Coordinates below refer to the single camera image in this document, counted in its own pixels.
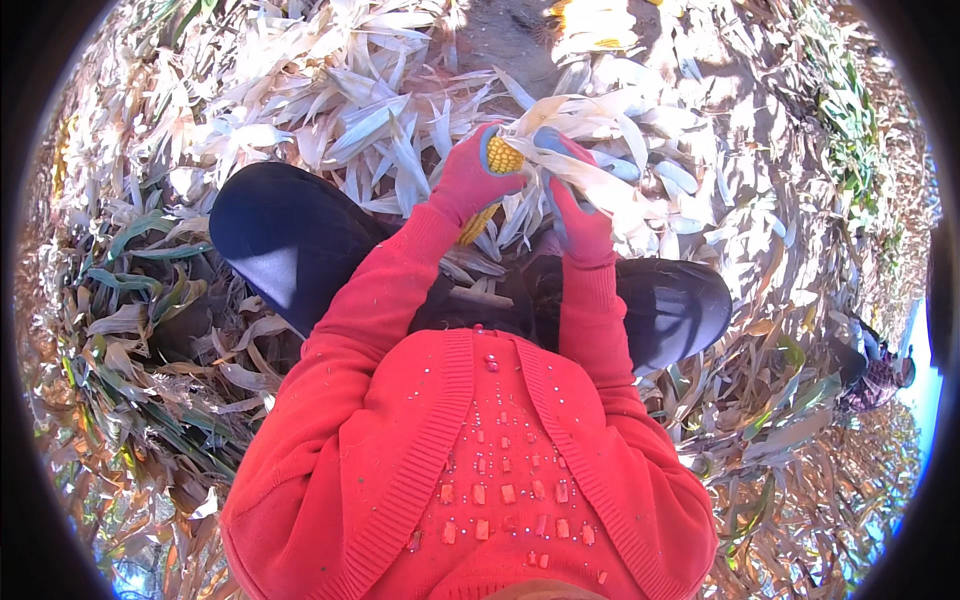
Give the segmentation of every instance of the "green corn leaf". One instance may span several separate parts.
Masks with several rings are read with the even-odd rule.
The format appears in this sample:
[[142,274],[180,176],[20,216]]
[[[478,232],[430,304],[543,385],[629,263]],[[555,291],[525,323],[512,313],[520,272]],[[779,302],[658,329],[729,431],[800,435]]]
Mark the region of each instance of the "green corn leaf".
[[88,276],[96,281],[100,281],[106,286],[118,290],[150,290],[151,300],[155,300],[163,291],[163,284],[154,279],[143,275],[128,275],[126,273],[111,273],[106,269],[90,269],[86,272]]
[[106,264],[109,265],[116,260],[124,248],[126,248],[128,242],[137,235],[146,233],[150,229],[169,233],[172,228],[174,228],[174,222],[171,219],[164,219],[162,210],[157,209],[151,211],[133,223],[130,223],[113,236],[113,240],[110,242],[109,248],[107,248]]
[[131,255],[147,260],[172,260],[174,258],[188,258],[212,250],[213,245],[201,242],[200,244],[183,244],[176,248],[160,248],[157,250],[131,250]]

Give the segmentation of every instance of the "yellow corn ear on ground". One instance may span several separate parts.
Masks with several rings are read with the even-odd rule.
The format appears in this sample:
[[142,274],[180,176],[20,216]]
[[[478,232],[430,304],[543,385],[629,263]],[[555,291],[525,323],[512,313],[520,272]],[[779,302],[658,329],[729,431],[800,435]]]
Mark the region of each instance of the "yellow corn ear on ground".
[[477,239],[477,236],[479,236],[484,230],[484,228],[487,226],[487,222],[491,219],[499,207],[500,203],[493,204],[467,219],[467,224],[464,225],[464,230],[460,233],[460,237],[457,238],[457,244],[460,244],[461,246],[472,244],[473,240]]
[[497,175],[513,173],[523,166],[523,155],[495,135],[487,142],[487,163],[491,172]]

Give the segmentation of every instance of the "red glove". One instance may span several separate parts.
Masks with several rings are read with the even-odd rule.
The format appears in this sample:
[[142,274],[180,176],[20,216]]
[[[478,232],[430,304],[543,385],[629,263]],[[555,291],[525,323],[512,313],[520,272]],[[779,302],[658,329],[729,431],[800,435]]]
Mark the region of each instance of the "red glove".
[[[587,150],[552,127],[541,127],[534,135],[534,144],[597,166]],[[613,252],[610,218],[592,204],[578,202],[570,188],[546,170],[543,171],[543,187],[554,215],[553,229],[573,264],[583,269],[613,264],[616,254]]]
[[504,196],[520,191],[526,183],[520,173],[497,175],[490,170],[487,144],[502,122],[482,126],[453,147],[446,157],[440,182],[427,200],[457,227],[463,227],[467,219]]

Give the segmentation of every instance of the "red cardigan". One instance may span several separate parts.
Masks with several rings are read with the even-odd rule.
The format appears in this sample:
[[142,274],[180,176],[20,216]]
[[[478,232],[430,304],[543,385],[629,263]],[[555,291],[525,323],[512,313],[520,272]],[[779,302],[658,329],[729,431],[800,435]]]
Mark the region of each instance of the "red cardigan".
[[303,344],[224,508],[233,574],[253,598],[689,597],[710,500],[639,401],[613,267],[564,262],[561,355],[407,336],[458,234],[418,205]]

